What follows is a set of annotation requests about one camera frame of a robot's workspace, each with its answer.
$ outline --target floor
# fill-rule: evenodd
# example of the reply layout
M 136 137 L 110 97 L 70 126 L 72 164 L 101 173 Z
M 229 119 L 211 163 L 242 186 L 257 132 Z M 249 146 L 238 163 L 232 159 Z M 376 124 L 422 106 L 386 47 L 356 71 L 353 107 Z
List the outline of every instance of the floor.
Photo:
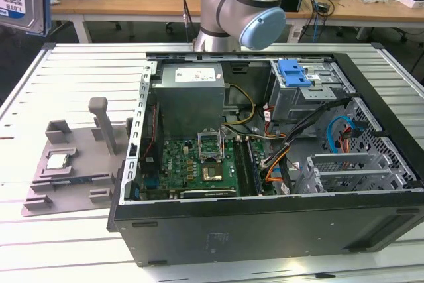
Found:
M 184 25 L 172 25 L 173 33 L 167 34 L 164 23 L 135 23 L 135 38 L 129 38 L 126 23 L 121 23 L 122 30 L 116 30 L 114 23 L 90 22 L 89 29 L 94 42 L 185 42 Z M 355 28 L 343 28 L 343 35 L 337 36 L 336 27 L 325 27 L 319 42 L 349 43 L 360 42 L 356 39 Z M 408 29 L 407 32 L 419 33 L 421 30 Z M 286 42 L 286 29 L 278 42 Z M 401 36 L 390 28 L 375 28 L 372 42 L 379 42 L 407 69 L 410 70 L 417 57 L 424 50 L 419 46 L 424 42 L 424 33 L 419 36 L 408 35 L 408 41 L 402 43 Z M 302 42 L 311 42 L 311 37 L 304 36 Z M 0 104 L 29 67 L 45 42 L 77 43 L 78 39 L 72 26 L 61 30 L 53 36 L 40 38 L 28 36 L 24 32 L 0 27 Z M 424 78 L 424 59 L 414 71 L 414 76 L 421 81 Z

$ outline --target green circuit board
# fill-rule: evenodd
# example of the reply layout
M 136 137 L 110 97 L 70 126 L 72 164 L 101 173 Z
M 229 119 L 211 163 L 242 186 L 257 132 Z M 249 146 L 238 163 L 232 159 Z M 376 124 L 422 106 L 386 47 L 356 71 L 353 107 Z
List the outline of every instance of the green circuit board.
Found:
M 184 154 L 183 147 L 188 147 L 187 154 Z M 252 148 L 259 163 L 260 159 L 264 158 L 262 142 L 253 140 Z M 213 139 L 202 142 L 202 151 L 211 152 L 215 149 L 217 147 Z M 162 171 L 160 173 L 160 189 L 229 188 L 236 190 L 237 195 L 239 195 L 232 140 L 225 140 L 223 153 L 224 157 L 221 163 L 201 162 L 197 140 L 165 141 Z M 221 178 L 205 180 L 207 173 L 211 171 Z

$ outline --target white box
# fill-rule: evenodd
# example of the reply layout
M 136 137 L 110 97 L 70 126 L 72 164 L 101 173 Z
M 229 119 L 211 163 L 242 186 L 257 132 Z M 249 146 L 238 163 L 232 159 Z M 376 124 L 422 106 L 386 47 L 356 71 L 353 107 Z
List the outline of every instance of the white box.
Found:
M 424 0 L 400 0 L 400 2 L 409 8 L 424 8 Z

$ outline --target blue drive bay latch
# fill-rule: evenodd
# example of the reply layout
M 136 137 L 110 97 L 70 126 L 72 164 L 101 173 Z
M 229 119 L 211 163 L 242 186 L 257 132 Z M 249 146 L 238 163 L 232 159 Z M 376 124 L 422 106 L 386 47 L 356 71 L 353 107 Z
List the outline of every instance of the blue drive bay latch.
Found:
M 287 87 L 311 87 L 312 82 L 305 77 L 303 69 L 297 60 L 279 60 L 278 71 Z

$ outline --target slotted metal table surface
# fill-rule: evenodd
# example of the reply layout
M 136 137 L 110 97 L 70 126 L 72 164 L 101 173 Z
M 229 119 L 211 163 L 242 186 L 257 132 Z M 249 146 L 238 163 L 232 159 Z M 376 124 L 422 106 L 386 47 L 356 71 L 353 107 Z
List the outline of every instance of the slotted metal table surface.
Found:
M 88 101 L 105 96 L 111 121 L 124 123 L 134 109 L 145 52 L 189 50 L 186 44 L 58 44 L 35 58 L 0 108 L 0 282 L 424 282 L 424 225 L 378 253 L 141 269 L 120 234 L 106 230 L 108 209 L 21 217 L 50 120 L 92 127 Z M 423 89 L 385 50 L 369 44 L 268 50 L 347 53 L 424 147 Z M 315 278 L 323 272 L 336 278 Z

